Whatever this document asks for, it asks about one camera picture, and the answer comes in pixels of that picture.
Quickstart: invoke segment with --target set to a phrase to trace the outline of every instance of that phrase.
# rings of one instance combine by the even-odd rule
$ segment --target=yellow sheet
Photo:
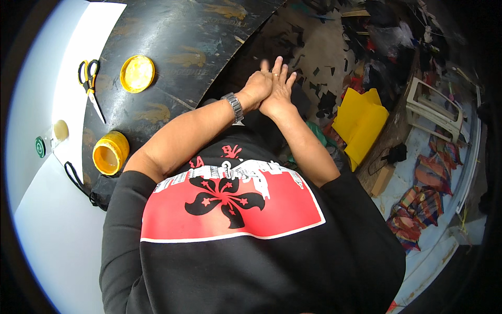
[[[350,158],[352,171],[361,164],[388,117],[375,88],[362,95],[347,89],[332,127],[347,143],[345,153]]]

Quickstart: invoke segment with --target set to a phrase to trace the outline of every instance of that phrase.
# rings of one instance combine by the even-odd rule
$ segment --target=scissors
[[[87,60],[82,61],[82,63],[78,66],[78,82],[84,87],[85,92],[91,100],[91,103],[94,105],[94,109],[96,109],[97,115],[99,116],[101,121],[103,121],[103,124],[106,124],[101,109],[99,108],[96,98],[94,97],[94,83],[96,81],[96,75],[98,71],[98,60],[94,59],[91,62],[87,62]]]

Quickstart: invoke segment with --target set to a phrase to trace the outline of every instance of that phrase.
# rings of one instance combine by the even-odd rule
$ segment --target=cardboard
[[[385,191],[395,169],[396,167],[394,165],[385,165],[380,170],[375,185],[373,186],[373,189],[371,189],[371,194],[373,196],[379,196],[383,191]]]

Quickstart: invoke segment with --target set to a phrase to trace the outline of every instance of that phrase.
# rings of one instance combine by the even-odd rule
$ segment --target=hand
[[[264,61],[266,64],[262,69],[268,69],[268,62]],[[291,76],[286,80],[288,65],[282,64],[282,61],[282,57],[277,57],[272,69],[272,92],[260,106],[260,112],[272,120],[285,113],[298,113],[296,107],[291,103],[291,87],[295,82],[296,72],[291,73]]]
[[[262,60],[260,71],[253,73],[246,82],[244,88],[235,94],[245,112],[258,109],[260,103],[272,91],[272,81],[274,75],[269,72],[269,63]]]

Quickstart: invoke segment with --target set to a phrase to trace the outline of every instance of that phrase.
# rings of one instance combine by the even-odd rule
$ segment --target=yellow jar lid
[[[154,63],[145,56],[129,58],[120,70],[120,83],[125,90],[138,93],[145,90],[154,80]]]

